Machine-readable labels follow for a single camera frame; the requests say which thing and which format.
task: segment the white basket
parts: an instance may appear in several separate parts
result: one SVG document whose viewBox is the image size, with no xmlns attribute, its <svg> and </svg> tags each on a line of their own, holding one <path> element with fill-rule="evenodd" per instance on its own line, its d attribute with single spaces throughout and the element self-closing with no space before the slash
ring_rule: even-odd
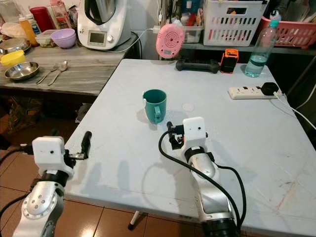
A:
<svg viewBox="0 0 316 237">
<path fill-rule="evenodd" d="M 249 46 L 269 1 L 204 0 L 204 45 Z M 237 9 L 237 14 L 229 10 Z"/>
</svg>

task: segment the teal mug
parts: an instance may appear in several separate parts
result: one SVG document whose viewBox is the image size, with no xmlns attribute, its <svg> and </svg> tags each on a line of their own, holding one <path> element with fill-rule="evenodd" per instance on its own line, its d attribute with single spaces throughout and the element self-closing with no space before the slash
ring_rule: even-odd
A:
<svg viewBox="0 0 316 237">
<path fill-rule="evenodd" d="M 148 90 L 143 92 L 143 103 L 150 122 L 157 124 L 166 115 L 167 95 L 162 90 Z"/>
</svg>

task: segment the purple bowl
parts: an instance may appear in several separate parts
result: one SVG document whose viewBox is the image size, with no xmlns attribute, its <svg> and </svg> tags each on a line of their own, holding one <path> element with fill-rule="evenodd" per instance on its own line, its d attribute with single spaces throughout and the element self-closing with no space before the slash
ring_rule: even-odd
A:
<svg viewBox="0 0 316 237">
<path fill-rule="evenodd" d="M 76 35 L 71 38 L 63 39 L 63 40 L 54 40 L 55 44 L 57 44 L 61 48 L 71 48 L 76 43 Z"/>
<path fill-rule="evenodd" d="M 51 34 L 51 38 L 53 40 L 62 40 L 62 39 L 67 39 L 73 35 L 76 35 L 75 30 L 66 28 L 66 29 L 55 31 L 54 33 Z"/>
</svg>

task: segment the yellow container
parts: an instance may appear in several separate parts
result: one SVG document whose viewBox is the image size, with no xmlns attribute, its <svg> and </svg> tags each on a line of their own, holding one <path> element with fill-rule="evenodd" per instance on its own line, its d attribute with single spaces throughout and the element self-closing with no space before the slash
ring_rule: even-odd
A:
<svg viewBox="0 0 316 237">
<path fill-rule="evenodd" d="M 1 58 L 1 64 L 6 67 L 12 67 L 19 63 L 25 62 L 23 50 L 18 50 L 13 53 L 8 53 Z"/>
</svg>

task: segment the pink speaker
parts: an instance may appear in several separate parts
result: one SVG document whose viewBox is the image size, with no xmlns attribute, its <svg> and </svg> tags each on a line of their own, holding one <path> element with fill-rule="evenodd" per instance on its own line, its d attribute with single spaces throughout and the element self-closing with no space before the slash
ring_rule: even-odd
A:
<svg viewBox="0 0 316 237">
<path fill-rule="evenodd" d="M 182 28 L 176 24 L 166 24 L 158 33 L 156 50 L 163 58 L 173 58 L 179 53 L 183 41 Z"/>
</svg>

